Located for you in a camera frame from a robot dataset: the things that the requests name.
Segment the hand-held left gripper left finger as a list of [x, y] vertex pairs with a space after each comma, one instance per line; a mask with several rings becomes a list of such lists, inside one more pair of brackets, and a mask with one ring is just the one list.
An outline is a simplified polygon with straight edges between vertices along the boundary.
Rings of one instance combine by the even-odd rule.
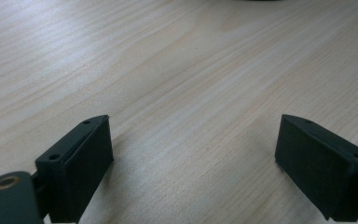
[[106, 115], [80, 122], [37, 158], [38, 180], [48, 193], [50, 220], [77, 223], [113, 161]]

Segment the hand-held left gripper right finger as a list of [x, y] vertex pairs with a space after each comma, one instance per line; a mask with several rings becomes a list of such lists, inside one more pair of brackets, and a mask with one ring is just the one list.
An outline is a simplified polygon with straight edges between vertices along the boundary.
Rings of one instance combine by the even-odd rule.
[[283, 115], [275, 160], [324, 218], [358, 220], [358, 146], [313, 121]]

